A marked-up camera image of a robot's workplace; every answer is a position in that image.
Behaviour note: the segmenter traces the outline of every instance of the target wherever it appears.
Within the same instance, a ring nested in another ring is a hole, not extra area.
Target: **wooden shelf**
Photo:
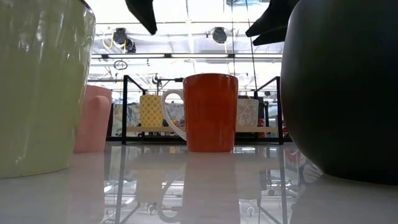
[[[173,132],[170,127],[127,127],[127,132]],[[275,127],[237,127],[237,133],[277,133],[278,128]]]

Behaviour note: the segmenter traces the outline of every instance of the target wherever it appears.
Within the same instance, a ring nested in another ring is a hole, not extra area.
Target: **white mug handle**
[[[160,107],[162,108],[163,118],[166,120],[167,124],[173,129],[175,133],[177,133],[182,139],[187,140],[187,133],[185,131],[181,131],[175,124],[173,124],[169,114],[166,110],[166,97],[170,94],[177,94],[180,96],[181,100],[184,100],[184,95],[182,90],[167,90],[163,93],[162,98],[160,99]]]

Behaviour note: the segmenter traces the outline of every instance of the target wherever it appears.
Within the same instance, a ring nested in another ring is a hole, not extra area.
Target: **vase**
[[[82,0],[0,0],[0,178],[68,167],[95,17]]]
[[[398,184],[398,2],[301,0],[289,21],[282,111],[322,171]]]

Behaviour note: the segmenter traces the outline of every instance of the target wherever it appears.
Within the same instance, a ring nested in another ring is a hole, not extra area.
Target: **black vase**
[[[287,31],[282,110],[324,173],[398,184],[398,1],[301,0]]]

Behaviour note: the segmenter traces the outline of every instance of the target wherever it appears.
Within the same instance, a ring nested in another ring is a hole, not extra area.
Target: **orange mug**
[[[173,124],[165,100],[172,93],[184,101],[185,131]],[[234,147],[238,79],[204,73],[184,78],[183,90],[167,90],[160,100],[163,117],[192,152],[229,152]]]

